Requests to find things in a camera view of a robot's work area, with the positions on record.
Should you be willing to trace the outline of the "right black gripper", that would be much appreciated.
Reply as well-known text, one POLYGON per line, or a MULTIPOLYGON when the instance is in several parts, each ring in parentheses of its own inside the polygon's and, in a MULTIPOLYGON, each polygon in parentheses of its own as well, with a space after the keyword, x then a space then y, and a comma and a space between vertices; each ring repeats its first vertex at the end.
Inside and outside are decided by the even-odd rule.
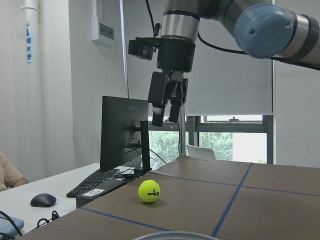
POLYGON ((159 41, 156 67, 165 72, 153 72, 148 93, 152 104, 152 125, 163 125, 165 108, 171 103, 169 121, 177 123, 180 108, 186 102, 188 78, 183 73, 192 71, 195 43, 173 38, 159 41))

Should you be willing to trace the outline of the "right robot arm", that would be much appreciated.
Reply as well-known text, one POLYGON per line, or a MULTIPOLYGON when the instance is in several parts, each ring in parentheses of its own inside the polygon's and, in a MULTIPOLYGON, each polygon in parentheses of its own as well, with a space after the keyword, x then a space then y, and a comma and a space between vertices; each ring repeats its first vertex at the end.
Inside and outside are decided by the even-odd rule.
POLYGON ((234 37, 240 52, 257 59, 318 70, 320 25, 304 14, 296 14, 269 0, 171 0, 161 23, 152 23, 153 43, 158 50, 157 68, 151 77, 148 101, 152 124, 163 124, 170 104, 169 121, 176 123, 186 101, 201 19, 221 22, 234 37))

